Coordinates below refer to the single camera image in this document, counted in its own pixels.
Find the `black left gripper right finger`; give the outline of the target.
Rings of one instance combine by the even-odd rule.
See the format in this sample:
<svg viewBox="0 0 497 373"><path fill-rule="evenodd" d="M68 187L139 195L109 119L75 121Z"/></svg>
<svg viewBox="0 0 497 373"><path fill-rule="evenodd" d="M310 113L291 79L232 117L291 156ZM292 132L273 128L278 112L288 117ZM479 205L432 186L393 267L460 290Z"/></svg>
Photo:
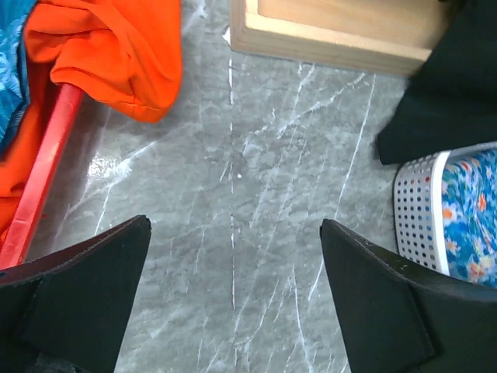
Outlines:
<svg viewBox="0 0 497 373"><path fill-rule="evenodd" d="M320 227L325 269L353 372L494 372L496 290L460 281Z"/></svg>

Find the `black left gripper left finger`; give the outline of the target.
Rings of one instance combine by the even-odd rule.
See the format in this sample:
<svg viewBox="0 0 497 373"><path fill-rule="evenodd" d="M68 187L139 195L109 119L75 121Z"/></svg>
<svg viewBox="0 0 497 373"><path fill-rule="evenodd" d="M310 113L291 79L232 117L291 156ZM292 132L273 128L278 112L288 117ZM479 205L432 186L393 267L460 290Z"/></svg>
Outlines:
<svg viewBox="0 0 497 373"><path fill-rule="evenodd" d="M112 372L151 240L135 216L84 242L1 271L1 370L40 353L86 372Z"/></svg>

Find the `blue leaf-print shorts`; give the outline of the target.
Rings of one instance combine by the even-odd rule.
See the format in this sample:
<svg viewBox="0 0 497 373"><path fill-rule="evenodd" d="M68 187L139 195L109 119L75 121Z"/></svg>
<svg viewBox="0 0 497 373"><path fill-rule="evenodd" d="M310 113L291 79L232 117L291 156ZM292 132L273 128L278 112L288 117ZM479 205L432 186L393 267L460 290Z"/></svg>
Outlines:
<svg viewBox="0 0 497 373"><path fill-rule="evenodd" d="M10 146L30 104L23 31L35 0L1 1L1 151Z"/></svg>

